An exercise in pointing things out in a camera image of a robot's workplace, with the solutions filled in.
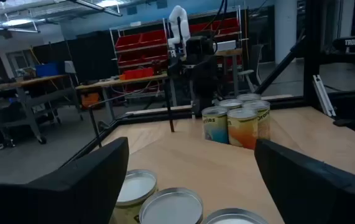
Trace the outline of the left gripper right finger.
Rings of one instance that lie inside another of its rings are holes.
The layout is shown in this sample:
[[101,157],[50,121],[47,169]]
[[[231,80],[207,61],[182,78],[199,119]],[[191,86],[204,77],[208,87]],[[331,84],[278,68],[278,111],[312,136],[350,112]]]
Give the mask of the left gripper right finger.
[[355,175],[270,140],[254,150],[285,223],[355,223]]

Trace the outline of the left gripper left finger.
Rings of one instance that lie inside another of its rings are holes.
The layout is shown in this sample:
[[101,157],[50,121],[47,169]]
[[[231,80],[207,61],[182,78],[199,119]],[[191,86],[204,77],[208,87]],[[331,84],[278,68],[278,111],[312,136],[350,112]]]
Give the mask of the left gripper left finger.
[[0,223],[108,223],[129,160],[126,137],[26,184],[0,184]]

